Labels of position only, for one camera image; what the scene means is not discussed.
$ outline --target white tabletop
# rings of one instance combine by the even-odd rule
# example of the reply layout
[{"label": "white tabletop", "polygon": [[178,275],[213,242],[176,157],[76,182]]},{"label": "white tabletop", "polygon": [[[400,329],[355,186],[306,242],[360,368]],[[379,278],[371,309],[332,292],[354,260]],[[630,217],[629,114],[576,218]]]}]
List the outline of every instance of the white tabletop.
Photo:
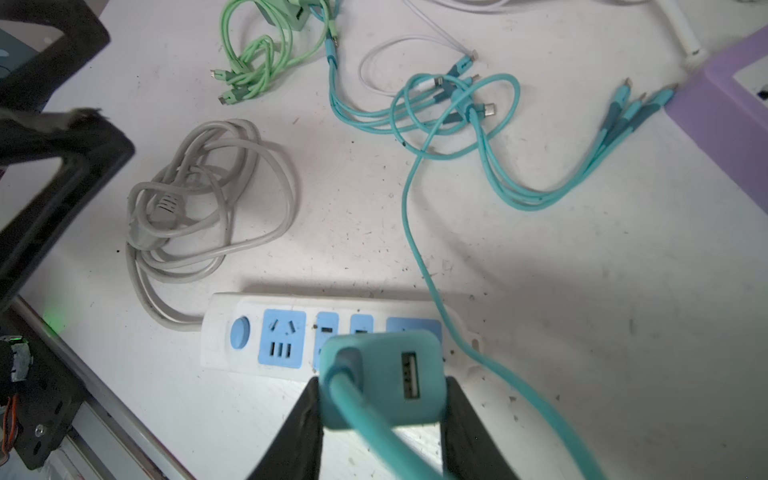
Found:
[{"label": "white tabletop", "polygon": [[[765,3],[681,3],[711,51],[768,22]],[[472,73],[508,72],[522,83],[518,113],[492,144],[533,187],[556,184],[576,165],[623,78],[632,77],[639,92],[685,75],[652,5],[521,1],[507,15],[468,15],[418,4],[477,49]],[[194,126],[252,120],[294,166],[300,209],[278,241],[228,257],[203,281],[159,286],[170,305],[201,314],[211,294],[227,291],[428,299],[399,220],[413,156],[391,137],[337,121],[321,54],[263,97],[220,105],[222,85],[208,71],[226,67],[221,5],[111,0],[104,10],[112,43],[56,92],[48,110],[101,108],[137,153],[22,290],[48,321],[64,325],[64,340],[200,480],[245,477],[303,385],[202,369],[199,334],[158,326],[131,289],[127,192],[162,168]],[[363,107],[385,107],[386,99],[357,84],[357,61],[387,38],[431,32],[400,2],[346,0],[338,24],[346,91]],[[308,25],[299,48],[316,38],[319,23]],[[236,48],[273,32],[252,6],[232,26]],[[376,81],[397,89],[413,73],[443,72],[456,60],[438,45],[404,44],[376,62]],[[480,97],[504,111],[511,92],[489,88]],[[3,210],[42,181],[41,170],[16,167],[2,178]],[[282,215],[265,164],[257,176],[237,209],[235,240]],[[495,358],[572,422],[609,478],[768,471],[768,217],[665,114],[538,213],[504,205],[476,154],[427,164],[412,193],[412,225],[448,303],[485,336]],[[178,244],[194,250],[215,239],[211,231]],[[463,387],[521,478],[580,478],[516,392],[486,372]],[[437,458],[436,429],[411,435]],[[392,478],[354,433],[326,435],[322,465],[322,478]]]}]

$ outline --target green charging cable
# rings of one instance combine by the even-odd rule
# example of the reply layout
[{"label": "green charging cable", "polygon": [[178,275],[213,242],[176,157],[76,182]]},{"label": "green charging cable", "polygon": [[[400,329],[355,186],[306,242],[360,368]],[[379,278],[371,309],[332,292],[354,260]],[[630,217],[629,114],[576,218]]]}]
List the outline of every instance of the green charging cable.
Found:
[{"label": "green charging cable", "polygon": [[[234,11],[243,3],[253,2],[259,9],[269,16],[269,20],[277,27],[280,35],[279,47],[269,35],[261,35],[245,47],[240,55],[237,55],[230,42],[230,19]],[[224,52],[230,62],[230,70],[212,70],[211,76],[217,80],[225,81],[230,89],[225,91],[219,101],[222,104],[236,104],[243,100],[255,98],[269,90],[272,80],[288,68],[296,66],[311,57],[326,39],[328,33],[336,38],[336,25],[330,14],[328,0],[313,0],[312,5],[319,5],[323,9],[323,31],[317,43],[307,52],[293,56],[293,31],[290,28],[286,13],[272,5],[268,0],[229,0],[221,12],[220,32]],[[263,56],[260,65],[254,67],[253,61]]]}]

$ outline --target usb charger port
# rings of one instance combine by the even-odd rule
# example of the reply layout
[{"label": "usb charger port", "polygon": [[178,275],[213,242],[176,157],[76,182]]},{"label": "usb charger port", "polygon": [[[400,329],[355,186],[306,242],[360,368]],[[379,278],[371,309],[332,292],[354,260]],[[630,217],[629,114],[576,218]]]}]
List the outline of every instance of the usb charger port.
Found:
[{"label": "usb charger port", "polygon": [[404,352],[402,359],[402,391],[406,399],[419,397],[419,374],[416,368],[416,353]]}]

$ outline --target power strip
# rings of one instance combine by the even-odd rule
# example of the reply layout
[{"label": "power strip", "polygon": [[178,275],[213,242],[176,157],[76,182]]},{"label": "power strip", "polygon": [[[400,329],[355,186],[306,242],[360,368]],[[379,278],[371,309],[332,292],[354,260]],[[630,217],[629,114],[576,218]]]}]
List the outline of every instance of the power strip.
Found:
[{"label": "power strip", "polygon": [[[482,353],[482,337],[448,310]],[[200,361],[203,367],[307,382],[333,336],[425,329],[442,344],[445,373],[465,376],[472,363],[439,318],[432,302],[216,293],[203,318]]]}]

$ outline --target purple object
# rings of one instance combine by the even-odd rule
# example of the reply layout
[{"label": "purple object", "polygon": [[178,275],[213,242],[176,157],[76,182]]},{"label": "purple object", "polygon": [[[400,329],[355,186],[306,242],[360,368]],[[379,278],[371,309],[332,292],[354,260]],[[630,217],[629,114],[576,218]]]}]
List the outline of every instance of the purple object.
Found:
[{"label": "purple object", "polygon": [[768,213],[768,27],[709,61],[667,113]]}]

